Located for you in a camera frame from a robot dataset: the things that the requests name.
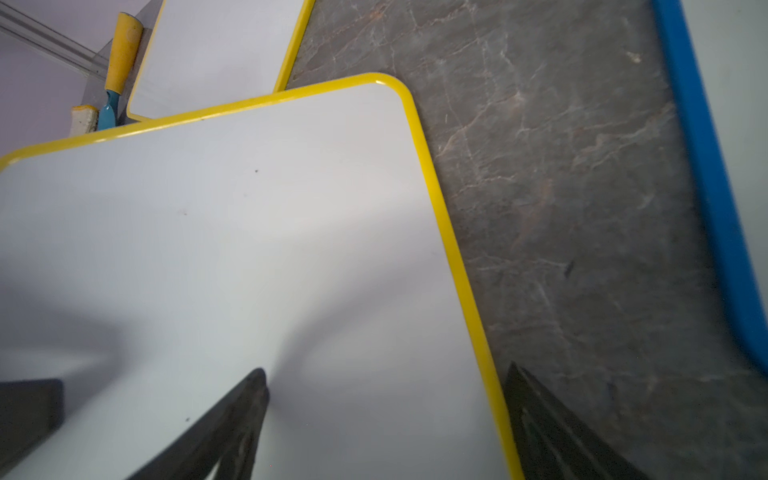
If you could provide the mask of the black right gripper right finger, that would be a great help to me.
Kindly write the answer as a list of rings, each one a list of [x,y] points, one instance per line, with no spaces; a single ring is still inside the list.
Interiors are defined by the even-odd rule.
[[[513,363],[503,384],[527,479],[646,479],[528,370]]]

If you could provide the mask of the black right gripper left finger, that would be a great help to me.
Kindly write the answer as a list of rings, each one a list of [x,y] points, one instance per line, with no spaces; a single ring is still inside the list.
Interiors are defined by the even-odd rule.
[[[257,368],[222,397],[134,479],[249,479],[270,400]]]

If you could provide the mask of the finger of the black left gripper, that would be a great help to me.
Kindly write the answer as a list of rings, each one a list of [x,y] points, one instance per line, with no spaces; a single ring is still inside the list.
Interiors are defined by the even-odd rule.
[[[64,422],[59,379],[1,383],[1,458],[21,459]]]

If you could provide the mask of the blue-framed whiteboard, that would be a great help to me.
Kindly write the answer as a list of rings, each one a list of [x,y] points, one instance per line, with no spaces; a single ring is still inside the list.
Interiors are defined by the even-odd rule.
[[[654,1],[652,8],[726,319],[741,351],[766,374],[767,318],[683,4]]]

